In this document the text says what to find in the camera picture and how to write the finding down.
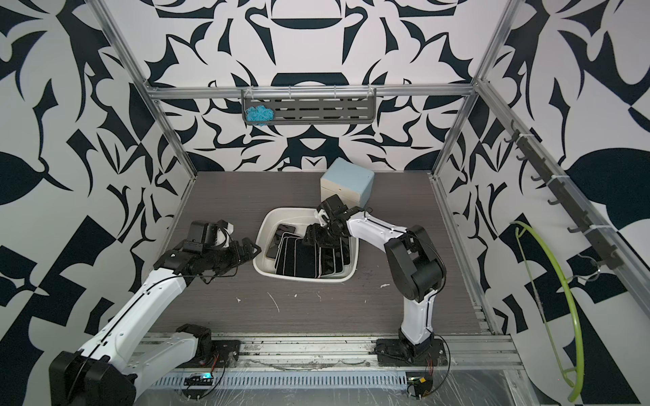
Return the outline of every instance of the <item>black phone case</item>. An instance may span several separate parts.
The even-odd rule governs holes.
[[[316,247],[307,246],[303,244],[302,241],[302,238],[296,240],[294,276],[301,278],[316,278],[318,276]]]
[[[280,265],[279,260],[280,260],[281,258],[284,259],[284,254],[285,254],[285,252],[284,252],[284,250],[283,250],[283,248],[284,248],[284,243],[285,243],[285,241],[287,240],[287,237],[290,237],[290,236],[293,236],[293,237],[296,237],[296,238],[300,238],[300,236],[298,236],[298,235],[296,235],[296,234],[292,234],[292,233],[282,233],[282,238],[280,239],[280,244],[279,244],[279,246],[278,246],[278,256],[276,257],[276,261],[275,261],[275,265],[274,265],[274,266],[275,266],[275,269],[276,269],[276,273],[277,273],[277,271],[278,271],[278,265]]]
[[[341,273],[343,272],[343,249],[342,244],[338,248],[334,249],[334,272]]]
[[[282,275],[296,276],[296,241],[298,238],[287,237],[285,241],[284,264]]]
[[[341,239],[341,248],[343,249],[343,265],[350,265],[350,239],[348,237]]]
[[[280,252],[280,241],[282,240],[283,233],[294,233],[296,228],[292,225],[280,224],[276,229],[276,233],[273,235],[271,244],[268,246],[266,251],[266,257],[275,259],[278,257],[278,252]]]
[[[320,249],[320,276],[334,273],[334,250],[330,248]]]

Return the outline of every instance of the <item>white scratch mark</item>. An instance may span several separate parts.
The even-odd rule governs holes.
[[[273,301],[273,303],[276,303],[276,300],[273,298],[273,296],[271,296],[270,293],[267,292],[266,294],[271,298],[271,300]],[[276,309],[278,310],[278,313],[280,313],[280,308],[278,307],[278,304],[277,304],[277,303],[276,303]]]
[[[370,396],[372,396],[372,400],[373,400],[373,402],[374,402],[374,405],[375,405],[375,406],[379,405],[379,403],[377,403],[377,399],[374,398],[374,395],[372,394],[372,392],[370,391],[370,389],[366,388],[366,390],[368,391],[368,393],[370,394]]]

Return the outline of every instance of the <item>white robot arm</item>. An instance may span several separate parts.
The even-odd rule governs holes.
[[[154,264],[140,289],[100,332],[77,352],[62,351],[52,361],[52,405],[132,405],[171,369],[192,359],[200,365],[210,361],[214,353],[210,330],[186,324],[129,362],[142,337],[194,278],[209,283],[261,251],[248,238],[241,243],[231,240],[232,232],[233,226],[223,220],[192,222],[188,238]],[[208,270],[214,274],[206,281],[203,273]]]
[[[411,364],[427,356],[434,344],[434,299],[444,287],[447,271],[426,231],[419,225],[407,229],[387,223],[360,207],[349,209],[336,195],[318,206],[317,218],[320,225],[310,226],[305,236],[310,244],[327,246],[353,236],[386,254],[393,281],[404,296],[404,319],[398,342],[378,343],[380,358],[387,354]]]
[[[445,267],[426,231],[420,226],[397,227],[366,213],[348,209],[334,195],[317,209],[320,225],[307,228],[304,241],[334,247],[342,236],[353,236],[385,252],[396,287],[404,296],[404,320],[399,340],[377,340],[384,364],[420,364],[438,353],[431,315],[436,294],[444,286]],[[75,353],[62,351],[50,364],[52,405],[132,405],[143,391],[171,369],[189,360],[211,360],[211,332],[184,325],[170,339],[131,360],[142,337],[163,310],[194,280],[209,283],[252,260],[260,251],[248,238],[230,239],[227,222],[192,222],[188,238],[167,251],[138,292],[116,316]],[[213,270],[206,281],[203,273]]]

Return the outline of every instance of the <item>blue sponge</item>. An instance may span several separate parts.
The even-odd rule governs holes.
[[[273,110],[264,106],[249,107],[246,109],[246,119],[248,121],[271,121],[273,120]]]

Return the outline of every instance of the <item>black and white wall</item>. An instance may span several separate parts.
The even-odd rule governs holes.
[[[505,0],[105,0],[152,86],[467,83]],[[377,123],[246,127],[237,100],[165,101],[198,170],[430,170],[459,97],[378,100]]]
[[[650,223],[650,3],[526,0],[488,75],[513,111],[619,234],[648,263]],[[472,271],[500,328],[511,334],[544,404],[569,404],[514,236],[513,220],[542,236],[567,276],[595,271],[587,240],[479,99],[441,180]],[[563,365],[575,364],[571,317],[535,240],[522,245]],[[578,404],[650,403],[650,320],[619,279],[569,284],[582,326],[585,376]]]
[[[83,0],[0,6],[0,392],[49,404],[50,362],[137,291],[189,182]]]
[[[326,170],[337,157],[376,171],[431,170],[462,96],[378,98],[364,125],[245,125],[239,100],[163,100],[199,171]]]

